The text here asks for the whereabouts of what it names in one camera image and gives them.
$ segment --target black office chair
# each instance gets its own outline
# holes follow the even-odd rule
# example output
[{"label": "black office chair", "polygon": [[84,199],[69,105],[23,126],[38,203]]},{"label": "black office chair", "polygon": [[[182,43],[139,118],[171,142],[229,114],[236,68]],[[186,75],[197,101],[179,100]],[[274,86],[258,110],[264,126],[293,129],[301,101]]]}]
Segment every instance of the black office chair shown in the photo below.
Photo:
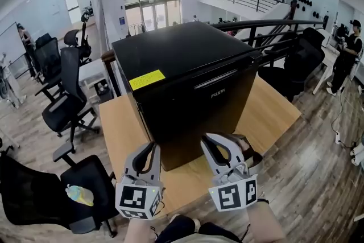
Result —
[{"label": "black office chair", "polygon": [[314,28],[306,28],[286,57],[284,69],[260,67],[258,75],[292,102],[293,97],[304,90],[306,78],[325,58],[321,49],[324,39]]},{"label": "black office chair", "polygon": [[[61,84],[61,57],[59,55],[57,38],[52,38],[48,43],[35,49],[34,55],[43,74],[43,80],[40,78],[39,73],[35,76],[43,84],[42,88],[35,93],[35,96],[43,92],[51,101],[54,101],[54,96],[63,92]],[[58,85],[59,89],[54,94],[50,94],[49,90],[56,85]]]},{"label": "black office chair", "polygon": [[81,17],[82,24],[82,37],[81,37],[81,45],[78,45],[78,38],[76,35],[78,34],[79,30],[72,30],[65,34],[63,38],[63,42],[70,46],[70,47],[76,47],[80,51],[80,62],[81,66],[85,65],[92,61],[89,56],[91,55],[91,46],[88,42],[88,36],[85,37],[86,34],[86,22],[89,19],[88,13],[84,13]]},{"label": "black office chair", "polygon": [[99,133],[99,128],[83,125],[83,117],[88,113],[96,115],[93,108],[80,113],[86,105],[87,99],[78,85],[78,72],[80,70],[79,52],[68,47],[61,50],[62,85],[65,90],[55,101],[50,103],[42,113],[44,122],[51,130],[62,137],[61,132],[71,128],[70,141],[73,142],[75,128]]},{"label": "black office chair", "polygon": [[[78,163],[72,161],[60,179],[56,174],[29,169],[7,155],[1,155],[0,160],[2,203],[12,224],[57,224],[74,234],[84,234],[99,230],[105,222],[110,236],[116,236],[117,232],[111,230],[108,222],[119,214],[111,183],[115,176],[107,175],[97,156],[91,155]],[[91,190],[94,206],[71,200],[65,191],[67,184]]]},{"label": "black office chair", "polygon": [[42,48],[42,46],[48,44],[51,40],[52,37],[50,36],[50,34],[48,33],[44,34],[43,36],[37,38],[37,40],[35,41],[35,48],[36,49]]}]

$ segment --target wooden table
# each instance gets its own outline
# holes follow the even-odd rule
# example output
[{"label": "wooden table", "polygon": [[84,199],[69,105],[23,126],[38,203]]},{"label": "wooden table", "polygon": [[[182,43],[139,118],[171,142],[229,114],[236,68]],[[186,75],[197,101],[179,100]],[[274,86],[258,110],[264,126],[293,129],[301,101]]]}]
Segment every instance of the wooden table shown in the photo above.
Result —
[{"label": "wooden table", "polygon": [[[236,133],[244,134],[255,151],[264,154],[301,115],[289,101],[260,77],[256,77]],[[116,178],[120,181],[127,156],[148,142],[143,125],[127,96],[100,105],[107,151]],[[165,172],[166,187],[161,214],[173,212],[207,193],[212,172],[204,156]]]}]

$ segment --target whiteboard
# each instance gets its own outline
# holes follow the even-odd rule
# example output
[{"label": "whiteboard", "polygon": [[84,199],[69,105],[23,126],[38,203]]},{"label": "whiteboard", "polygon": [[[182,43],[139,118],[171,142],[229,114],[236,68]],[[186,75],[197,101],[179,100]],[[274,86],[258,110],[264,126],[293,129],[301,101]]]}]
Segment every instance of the whiteboard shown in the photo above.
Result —
[{"label": "whiteboard", "polygon": [[0,54],[6,54],[6,63],[11,64],[26,53],[16,23],[0,35]]}]

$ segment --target person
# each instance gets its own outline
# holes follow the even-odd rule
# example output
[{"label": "person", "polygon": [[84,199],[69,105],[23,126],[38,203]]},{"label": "person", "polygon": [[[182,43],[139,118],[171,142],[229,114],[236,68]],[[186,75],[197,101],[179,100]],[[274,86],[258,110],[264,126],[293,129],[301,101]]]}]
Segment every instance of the person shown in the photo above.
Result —
[{"label": "person", "polygon": [[332,83],[327,82],[329,87],[326,91],[331,95],[335,96],[337,91],[340,89],[341,85],[344,83],[345,78],[350,74],[351,68],[355,63],[355,58],[359,56],[362,50],[362,40],[360,38],[360,33],[362,26],[358,20],[353,20],[353,31],[349,37],[344,37],[345,42],[342,45],[342,50],[339,57],[336,59],[334,64],[334,78]]},{"label": "person", "polygon": [[31,37],[31,35],[29,34],[29,32],[20,23],[18,23],[16,26],[18,27],[19,35],[22,38],[22,42],[23,42],[24,48],[26,50],[26,53],[24,54],[24,56],[27,60],[30,77],[33,80],[35,77],[34,69],[37,72],[40,72],[40,65],[37,62],[37,60],[35,58],[35,54],[34,54],[34,41]]},{"label": "person", "polygon": [[13,104],[15,108],[19,108],[20,104],[23,104],[26,95],[21,94],[20,86],[13,74],[11,74],[8,66],[6,65],[6,54],[3,53],[0,57],[0,75],[4,81],[7,91],[7,98]]},{"label": "person", "polygon": [[[256,243],[283,243],[286,236],[265,199],[247,207],[250,230]],[[151,221],[131,220],[124,243],[148,243]],[[241,240],[232,232],[213,223],[203,225],[196,219],[174,215],[155,243],[234,243]]]}]

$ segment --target glass door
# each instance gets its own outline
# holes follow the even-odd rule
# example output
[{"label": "glass door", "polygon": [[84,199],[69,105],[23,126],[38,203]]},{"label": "glass door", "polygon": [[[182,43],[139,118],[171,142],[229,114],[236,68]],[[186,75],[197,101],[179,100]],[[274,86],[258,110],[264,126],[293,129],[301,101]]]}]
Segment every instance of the glass door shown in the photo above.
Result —
[{"label": "glass door", "polygon": [[153,31],[155,28],[155,18],[153,11],[154,11],[153,6],[143,7],[143,18],[144,18],[144,23],[146,24],[147,31]]},{"label": "glass door", "polygon": [[162,28],[167,26],[166,20],[166,5],[165,4],[158,4],[155,5],[155,18],[156,18],[156,27]]}]

